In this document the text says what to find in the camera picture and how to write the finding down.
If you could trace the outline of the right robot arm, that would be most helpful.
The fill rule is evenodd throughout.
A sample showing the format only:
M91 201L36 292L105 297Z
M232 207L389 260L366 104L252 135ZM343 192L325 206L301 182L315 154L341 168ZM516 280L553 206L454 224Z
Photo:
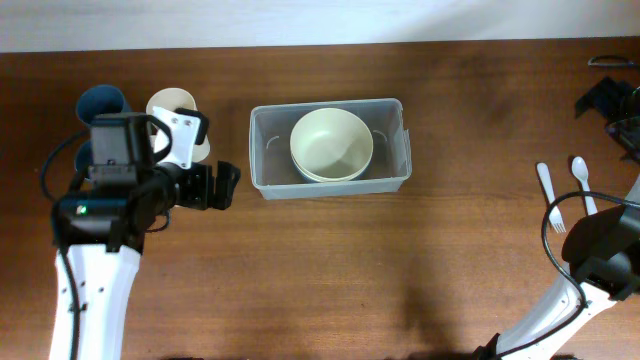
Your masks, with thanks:
M554 359L587 322L638 293L639 188L632 187L625 198L593 192L584 160L574 157L571 168L580 189L555 195L548 167L536 166L548 201L544 228L561 228L561 202L581 198L586 206L561 256L548 257L558 277L519 323L478 347L473 358Z

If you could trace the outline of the cream bowl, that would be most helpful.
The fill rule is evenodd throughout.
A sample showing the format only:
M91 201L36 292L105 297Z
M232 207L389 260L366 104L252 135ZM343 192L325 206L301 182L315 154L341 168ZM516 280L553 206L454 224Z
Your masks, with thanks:
M373 136L367 125L353 113L338 108L321 108L301 117L290 136L291 157L303 162L307 157L373 158Z
M316 183L346 182L360 179L368 170L372 157L340 158L307 157L303 162L292 157L296 170L308 181Z

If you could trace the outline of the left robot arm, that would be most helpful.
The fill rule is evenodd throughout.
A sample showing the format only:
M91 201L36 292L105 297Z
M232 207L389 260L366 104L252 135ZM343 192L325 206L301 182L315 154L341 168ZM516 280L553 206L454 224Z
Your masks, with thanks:
M179 206L225 210L241 172L192 162L209 121L200 112L155 108L95 116L92 162L51 209L57 249L52 359L118 359L144 239Z

